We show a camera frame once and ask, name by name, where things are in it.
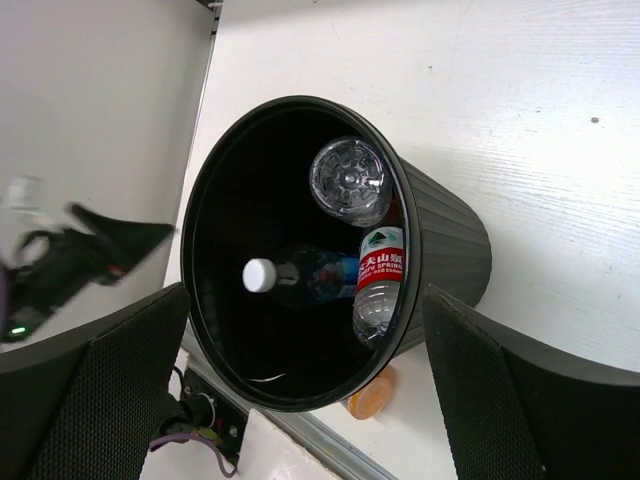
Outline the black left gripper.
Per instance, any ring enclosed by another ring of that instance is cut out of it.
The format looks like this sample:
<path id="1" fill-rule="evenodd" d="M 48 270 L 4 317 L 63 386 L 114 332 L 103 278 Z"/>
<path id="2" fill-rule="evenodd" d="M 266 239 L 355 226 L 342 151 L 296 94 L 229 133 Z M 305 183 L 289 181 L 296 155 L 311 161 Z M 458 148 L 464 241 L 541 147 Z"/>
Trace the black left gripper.
<path id="1" fill-rule="evenodd" d="M 95 279 L 125 277 L 175 232 L 171 224 L 118 220 L 79 203 L 69 212 L 89 234 L 36 229 L 19 239 L 6 270 L 3 343 L 30 337 Z"/>

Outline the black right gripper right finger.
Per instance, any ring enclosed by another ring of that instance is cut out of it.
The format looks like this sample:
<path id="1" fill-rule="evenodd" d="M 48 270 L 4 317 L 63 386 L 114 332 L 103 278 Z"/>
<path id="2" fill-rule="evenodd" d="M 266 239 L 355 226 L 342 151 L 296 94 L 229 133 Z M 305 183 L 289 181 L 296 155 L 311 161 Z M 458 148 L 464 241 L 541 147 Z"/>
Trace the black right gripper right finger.
<path id="1" fill-rule="evenodd" d="M 458 478 L 638 478 L 638 373 L 535 340 L 434 286 L 421 312 Z"/>

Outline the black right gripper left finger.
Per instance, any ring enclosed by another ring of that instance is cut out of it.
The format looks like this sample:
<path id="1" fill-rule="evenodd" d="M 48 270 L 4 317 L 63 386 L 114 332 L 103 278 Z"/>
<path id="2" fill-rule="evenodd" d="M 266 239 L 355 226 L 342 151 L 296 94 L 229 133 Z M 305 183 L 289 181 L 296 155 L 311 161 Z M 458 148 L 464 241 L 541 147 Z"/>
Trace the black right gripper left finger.
<path id="1" fill-rule="evenodd" d="M 175 283 L 1 356 L 4 479 L 136 479 L 189 311 Z"/>

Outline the orange juice bottle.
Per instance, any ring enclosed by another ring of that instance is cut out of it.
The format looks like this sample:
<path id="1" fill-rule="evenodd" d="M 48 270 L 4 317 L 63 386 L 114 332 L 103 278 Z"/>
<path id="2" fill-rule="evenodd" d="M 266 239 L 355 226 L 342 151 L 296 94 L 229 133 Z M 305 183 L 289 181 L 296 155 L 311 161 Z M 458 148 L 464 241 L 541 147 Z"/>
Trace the orange juice bottle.
<path id="1" fill-rule="evenodd" d="M 347 412 L 356 420 L 367 420 L 381 412 L 393 396 L 396 370 L 385 367 L 365 387 L 342 402 Z"/>

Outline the red label plastic bottle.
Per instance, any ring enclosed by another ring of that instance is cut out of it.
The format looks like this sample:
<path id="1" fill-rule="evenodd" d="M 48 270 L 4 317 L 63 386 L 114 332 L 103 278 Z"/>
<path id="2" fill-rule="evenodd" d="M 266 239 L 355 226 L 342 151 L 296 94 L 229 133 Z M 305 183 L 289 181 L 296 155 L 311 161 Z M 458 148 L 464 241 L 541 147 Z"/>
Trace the red label plastic bottle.
<path id="1" fill-rule="evenodd" d="M 381 226 L 363 237 L 353 304 L 353 329 L 359 341 L 370 349 L 379 347 L 391 323 L 403 270 L 401 228 Z"/>

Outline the blue label Aquafina bottle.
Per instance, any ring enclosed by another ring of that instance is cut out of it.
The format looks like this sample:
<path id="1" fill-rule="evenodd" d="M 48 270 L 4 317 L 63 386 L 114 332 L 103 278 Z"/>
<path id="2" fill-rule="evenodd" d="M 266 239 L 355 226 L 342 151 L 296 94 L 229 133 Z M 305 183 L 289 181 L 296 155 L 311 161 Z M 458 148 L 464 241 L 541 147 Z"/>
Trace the blue label Aquafina bottle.
<path id="1" fill-rule="evenodd" d="M 309 308 L 355 295 L 359 257 L 311 246 L 253 258 L 242 271 L 245 289 L 288 308 Z"/>

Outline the clear unlabelled plastic bottle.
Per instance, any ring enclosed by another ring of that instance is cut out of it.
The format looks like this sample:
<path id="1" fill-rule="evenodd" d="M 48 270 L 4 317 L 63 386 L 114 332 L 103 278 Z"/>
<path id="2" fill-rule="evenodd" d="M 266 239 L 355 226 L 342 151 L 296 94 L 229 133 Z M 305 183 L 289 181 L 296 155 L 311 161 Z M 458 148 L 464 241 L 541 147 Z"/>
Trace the clear unlabelled plastic bottle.
<path id="1" fill-rule="evenodd" d="M 393 180 L 382 155 L 361 138 L 345 136 L 326 144 L 309 171 L 309 187 L 325 213 L 359 228 L 383 220 Z"/>

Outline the black ribbed waste bin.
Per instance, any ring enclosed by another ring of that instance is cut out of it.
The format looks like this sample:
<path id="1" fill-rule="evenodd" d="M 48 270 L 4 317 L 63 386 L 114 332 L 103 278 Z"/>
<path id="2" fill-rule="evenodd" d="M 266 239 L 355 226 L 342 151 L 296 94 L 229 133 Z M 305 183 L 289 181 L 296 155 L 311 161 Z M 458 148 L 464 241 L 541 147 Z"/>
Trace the black ribbed waste bin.
<path id="1" fill-rule="evenodd" d="M 329 142 L 355 137 L 390 174 L 403 277 L 388 330 L 372 346 L 354 331 L 353 302 L 313 304 L 303 280 L 338 286 L 357 270 L 365 232 L 323 212 L 309 173 Z M 209 364 L 240 397 L 280 412 L 343 400 L 424 339 L 422 291 L 479 303 L 492 251 L 478 215 L 404 159 L 364 116 L 312 96 L 246 113 L 219 139 L 194 183 L 182 228 L 181 273 L 191 324 Z"/>

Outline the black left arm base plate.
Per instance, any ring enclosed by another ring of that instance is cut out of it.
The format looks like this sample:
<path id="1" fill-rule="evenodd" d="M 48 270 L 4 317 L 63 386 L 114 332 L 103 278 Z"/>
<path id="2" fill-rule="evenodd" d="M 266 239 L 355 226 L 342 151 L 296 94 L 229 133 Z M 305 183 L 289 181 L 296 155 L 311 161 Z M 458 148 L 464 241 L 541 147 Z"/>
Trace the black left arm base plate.
<path id="1" fill-rule="evenodd" d="M 194 432 L 212 440 L 225 459 L 237 466 L 248 415 L 193 369 L 187 367 L 177 376 L 179 401 Z"/>

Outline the aluminium table edge rail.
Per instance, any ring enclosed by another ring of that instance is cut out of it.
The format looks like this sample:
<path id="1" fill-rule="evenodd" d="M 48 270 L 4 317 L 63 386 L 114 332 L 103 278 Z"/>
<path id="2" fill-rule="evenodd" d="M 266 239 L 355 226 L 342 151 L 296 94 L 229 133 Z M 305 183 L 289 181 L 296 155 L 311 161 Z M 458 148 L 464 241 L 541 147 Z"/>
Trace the aluminium table edge rail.
<path id="1" fill-rule="evenodd" d="M 257 410 L 332 473 L 338 474 L 344 479 L 396 479 L 396 476 L 371 460 L 361 450 L 325 426 L 313 415 L 274 412 L 255 407 L 250 402 L 243 400 L 214 372 L 198 346 L 190 345 L 184 340 L 181 348 L 187 352 L 187 366 L 203 378 L 226 401 L 246 415 L 251 410 Z"/>

